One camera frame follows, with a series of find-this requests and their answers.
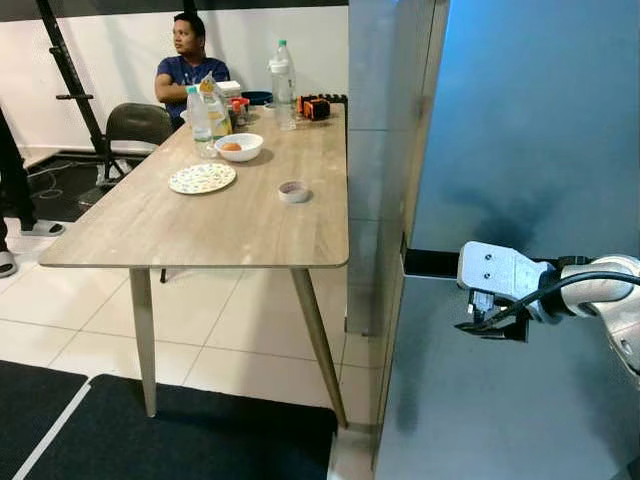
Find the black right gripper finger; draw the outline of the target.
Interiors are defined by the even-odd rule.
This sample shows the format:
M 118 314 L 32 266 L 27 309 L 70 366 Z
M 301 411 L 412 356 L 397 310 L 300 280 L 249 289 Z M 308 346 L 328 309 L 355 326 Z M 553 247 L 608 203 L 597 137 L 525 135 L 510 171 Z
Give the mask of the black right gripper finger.
M 470 323 L 460 323 L 454 325 L 454 328 L 461 330 L 463 333 L 472 335 L 486 340 L 515 340 L 515 342 L 527 342 L 529 340 L 529 321 L 516 317 L 512 320 L 507 317 L 506 320 L 499 323 L 485 323 L 485 321 L 470 321 Z

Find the grey fridge door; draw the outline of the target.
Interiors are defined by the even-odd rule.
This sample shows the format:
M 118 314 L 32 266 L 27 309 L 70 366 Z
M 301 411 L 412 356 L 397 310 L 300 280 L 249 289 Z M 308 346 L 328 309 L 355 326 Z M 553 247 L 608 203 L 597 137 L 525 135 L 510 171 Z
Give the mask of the grey fridge door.
M 451 278 L 407 276 L 376 480 L 611 480 L 636 460 L 640 390 L 594 317 L 529 339 L 461 332 Z

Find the dark grey fridge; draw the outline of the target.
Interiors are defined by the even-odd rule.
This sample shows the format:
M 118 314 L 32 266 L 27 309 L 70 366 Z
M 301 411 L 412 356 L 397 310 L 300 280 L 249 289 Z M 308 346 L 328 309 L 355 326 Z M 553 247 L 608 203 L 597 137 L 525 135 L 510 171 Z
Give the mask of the dark grey fridge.
M 407 276 L 457 283 L 470 241 L 541 261 L 640 250 L 639 0 L 406 1 L 397 35 L 387 102 L 410 116 L 384 177 L 378 452 Z

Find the small white tape roll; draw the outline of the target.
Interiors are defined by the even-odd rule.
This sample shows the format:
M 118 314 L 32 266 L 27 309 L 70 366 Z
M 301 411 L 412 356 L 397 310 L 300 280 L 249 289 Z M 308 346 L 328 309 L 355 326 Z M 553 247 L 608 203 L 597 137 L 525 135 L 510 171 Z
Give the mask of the small white tape roll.
M 305 204 L 311 198 L 310 188 L 301 180 L 288 180 L 276 188 L 279 200 L 285 204 Z

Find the orange black device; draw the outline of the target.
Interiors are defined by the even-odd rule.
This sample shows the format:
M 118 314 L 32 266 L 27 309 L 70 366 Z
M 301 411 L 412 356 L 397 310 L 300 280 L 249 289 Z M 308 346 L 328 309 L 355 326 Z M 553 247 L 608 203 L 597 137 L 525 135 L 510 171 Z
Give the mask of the orange black device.
M 332 115 L 332 104 L 323 95 L 302 95 L 297 97 L 296 113 L 308 122 L 323 122 Z

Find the white bowl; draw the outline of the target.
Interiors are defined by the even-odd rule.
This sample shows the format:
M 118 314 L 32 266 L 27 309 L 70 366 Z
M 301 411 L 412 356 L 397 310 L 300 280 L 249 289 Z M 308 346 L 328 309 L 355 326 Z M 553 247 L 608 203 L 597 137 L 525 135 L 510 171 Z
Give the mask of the white bowl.
M 225 142 L 237 142 L 242 146 L 242 150 L 223 152 L 219 147 Z M 221 137 L 220 140 L 216 140 L 212 146 L 223 159 L 230 161 L 230 163 L 247 163 L 247 161 L 256 159 L 259 156 L 261 148 L 264 146 L 264 137 L 253 133 L 227 134 L 227 136 Z

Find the wooden dining table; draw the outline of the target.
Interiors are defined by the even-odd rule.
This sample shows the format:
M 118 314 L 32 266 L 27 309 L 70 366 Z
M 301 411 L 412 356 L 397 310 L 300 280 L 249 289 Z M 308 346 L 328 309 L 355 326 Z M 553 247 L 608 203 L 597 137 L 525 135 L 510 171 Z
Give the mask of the wooden dining table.
M 127 271 L 142 406 L 157 412 L 154 307 L 155 269 L 284 269 L 291 274 L 303 321 L 339 428 L 349 422 L 326 337 L 312 270 L 349 260 L 347 111 L 335 105 L 323 122 L 279 131 L 268 109 L 250 123 L 264 137 L 256 159 L 238 163 L 236 180 L 205 195 L 168 187 L 175 172 L 200 164 L 192 134 L 180 129 L 152 151 L 41 253 L 45 268 Z M 301 180 L 305 204 L 285 204 L 276 188 Z

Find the floral ceramic plate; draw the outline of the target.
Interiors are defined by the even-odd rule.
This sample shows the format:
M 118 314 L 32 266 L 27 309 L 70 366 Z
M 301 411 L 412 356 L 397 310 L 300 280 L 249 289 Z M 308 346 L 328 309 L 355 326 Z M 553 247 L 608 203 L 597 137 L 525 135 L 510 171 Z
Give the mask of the floral ceramic plate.
M 204 163 L 175 172 L 168 187 L 180 195 L 205 195 L 228 187 L 236 180 L 236 169 L 220 163 Z

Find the black floor mat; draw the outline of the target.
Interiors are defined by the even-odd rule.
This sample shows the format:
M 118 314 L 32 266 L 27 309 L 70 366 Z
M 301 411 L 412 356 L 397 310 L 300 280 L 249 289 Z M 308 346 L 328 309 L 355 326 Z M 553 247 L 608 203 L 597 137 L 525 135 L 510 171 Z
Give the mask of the black floor mat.
M 0 360 L 0 480 L 12 480 L 87 376 Z
M 26 480 L 325 480 L 328 408 L 97 375 Z

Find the man in blue shirt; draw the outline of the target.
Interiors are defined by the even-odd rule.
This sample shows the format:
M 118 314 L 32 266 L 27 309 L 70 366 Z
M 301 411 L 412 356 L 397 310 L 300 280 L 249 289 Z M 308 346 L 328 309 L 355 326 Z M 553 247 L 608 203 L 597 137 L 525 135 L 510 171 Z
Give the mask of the man in blue shirt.
M 156 100 L 164 105 L 174 131 L 184 122 L 188 84 L 197 84 L 211 76 L 215 82 L 230 81 L 228 65 L 206 54 L 206 29 L 198 15 L 183 12 L 174 17 L 173 42 L 177 55 L 157 65 L 154 82 Z

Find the grey brown chair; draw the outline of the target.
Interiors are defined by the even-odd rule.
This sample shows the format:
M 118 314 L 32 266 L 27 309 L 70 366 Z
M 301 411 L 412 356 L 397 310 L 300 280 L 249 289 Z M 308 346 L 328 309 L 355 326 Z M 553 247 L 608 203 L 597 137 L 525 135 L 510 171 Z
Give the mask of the grey brown chair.
M 105 127 L 105 146 L 110 157 L 99 165 L 96 186 L 114 186 L 123 175 L 131 173 L 133 164 L 127 157 L 115 154 L 114 142 L 134 141 L 159 146 L 163 145 L 173 132 L 172 118 L 161 106 L 141 102 L 124 102 L 116 106 L 111 110 Z

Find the person in black trousers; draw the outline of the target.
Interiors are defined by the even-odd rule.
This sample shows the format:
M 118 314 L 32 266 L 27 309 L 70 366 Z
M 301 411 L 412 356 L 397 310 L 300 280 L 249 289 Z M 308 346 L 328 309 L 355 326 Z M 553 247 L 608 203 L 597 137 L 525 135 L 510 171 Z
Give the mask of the person in black trousers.
M 65 225 L 56 221 L 36 218 L 24 159 L 6 123 L 3 109 L 0 109 L 0 197 L 13 207 L 23 236 L 56 237 L 67 230 Z M 18 271 L 14 253 L 6 243 L 8 232 L 4 206 L 0 206 L 0 278 L 12 276 Z

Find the black metal rack frame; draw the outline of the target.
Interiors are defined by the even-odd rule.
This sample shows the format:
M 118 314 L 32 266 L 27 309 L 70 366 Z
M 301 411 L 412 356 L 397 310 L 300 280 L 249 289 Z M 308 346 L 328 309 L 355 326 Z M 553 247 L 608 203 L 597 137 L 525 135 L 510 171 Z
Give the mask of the black metal rack frame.
M 79 78 L 73 60 L 70 58 L 68 46 L 65 44 L 63 35 L 61 35 L 58 18 L 52 12 L 49 0 L 35 0 L 35 4 L 38 8 L 38 13 L 40 13 L 41 22 L 44 23 L 47 36 L 50 38 L 50 55 L 55 61 L 61 78 L 63 78 L 65 87 L 67 87 L 67 93 L 60 93 L 60 95 L 56 96 L 56 99 L 76 102 L 87 132 L 90 133 L 93 151 L 95 151 L 102 168 L 97 184 L 100 187 L 114 187 L 124 177 L 125 172 L 123 166 L 115 159 L 114 152 L 111 151 L 110 141 L 102 132 L 99 120 L 93 113 L 90 104 L 90 101 L 93 100 L 93 95 L 84 91 L 81 78 Z

